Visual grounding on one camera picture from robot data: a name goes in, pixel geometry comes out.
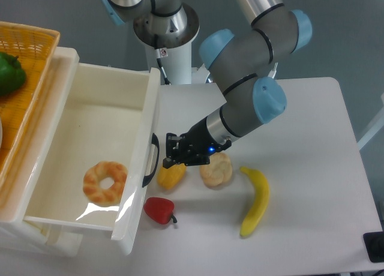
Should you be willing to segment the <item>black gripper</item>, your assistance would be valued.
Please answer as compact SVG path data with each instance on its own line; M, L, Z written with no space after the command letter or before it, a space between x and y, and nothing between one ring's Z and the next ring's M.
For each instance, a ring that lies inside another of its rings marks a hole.
M230 136L216 141L208 131L206 120L203 119L181 136L173 133L166 134L166 158L163 159L162 166L169 169L180 164L186 166L208 165L212 155L226 150L231 145Z

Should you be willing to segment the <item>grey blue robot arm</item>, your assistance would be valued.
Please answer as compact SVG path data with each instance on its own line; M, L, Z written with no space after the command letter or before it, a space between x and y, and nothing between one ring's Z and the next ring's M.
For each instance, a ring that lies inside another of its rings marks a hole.
M196 12L182 0L101 0L111 20L131 21L145 46L149 68L165 85L191 82L191 43L199 32ZM225 103L181 135L166 135L163 166L205 165L214 153L282 114L287 100L275 80L278 61L308 44L312 25L282 0L238 0L250 31L222 29L199 48L202 62Z

